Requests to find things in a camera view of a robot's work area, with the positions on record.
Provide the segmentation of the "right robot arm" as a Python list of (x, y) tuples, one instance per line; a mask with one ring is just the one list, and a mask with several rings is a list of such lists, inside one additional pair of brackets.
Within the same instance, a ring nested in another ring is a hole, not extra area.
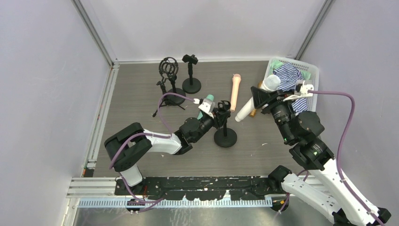
[(307, 184), (284, 166), (278, 166), (268, 176), (276, 188), (300, 198), (335, 226), (383, 226), (388, 222), (391, 213), (360, 193), (343, 172), (340, 155), (333, 153), (319, 138), (324, 127), (316, 112), (297, 114), (293, 110), (295, 100), (316, 94), (312, 85), (273, 92), (252, 87), (251, 92), (255, 108), (273, 116), (296, 163), (319, 180), (328, 194)]

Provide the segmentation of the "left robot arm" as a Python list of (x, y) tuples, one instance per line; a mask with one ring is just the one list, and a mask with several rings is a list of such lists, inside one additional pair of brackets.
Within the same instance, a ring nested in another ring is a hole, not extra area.
[(228, 101), (218, 102), (218, 106), (211, 110), (202, 107), (203, 116), (200, 119), (187, 118), (171, 134), (151, 132), (134, 122), (104, 142), (111, 160), (110, 167), (121, 175), (129, 187), (134, 187), (143, 180), (137, 162), (146, 153), (185, 154), (211, 128), (219, 129), (227, 122), (231, 115), (230, 107)]

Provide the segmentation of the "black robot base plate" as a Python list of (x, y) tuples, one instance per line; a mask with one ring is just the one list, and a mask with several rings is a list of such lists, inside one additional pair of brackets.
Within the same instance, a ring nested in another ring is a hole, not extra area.
[(269, 194), (284, 193), (276, 182), (261, 176), (146, 177), (130, 190), (149, 200), (172, 201), (221, 200), (226, 195), (233, 201), (261, 200)]

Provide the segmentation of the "white microphone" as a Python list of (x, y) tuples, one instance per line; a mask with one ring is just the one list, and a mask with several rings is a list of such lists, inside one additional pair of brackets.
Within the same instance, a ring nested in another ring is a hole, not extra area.
[[(264, 78), (261, 85), (258, 88), (264, 92), (271, 93), (277, 90), (280, 85), (281, 80), (277, 75), (269, 75)], [(251, 114), (252, 111), (259, 106), (259, 91), (252, 93), (253, 96), (247, 101), (247, 103), (240, 109), (240, 111), (235, 116), (235, 121), (240, 122), (244, 120), (247, 116)]]

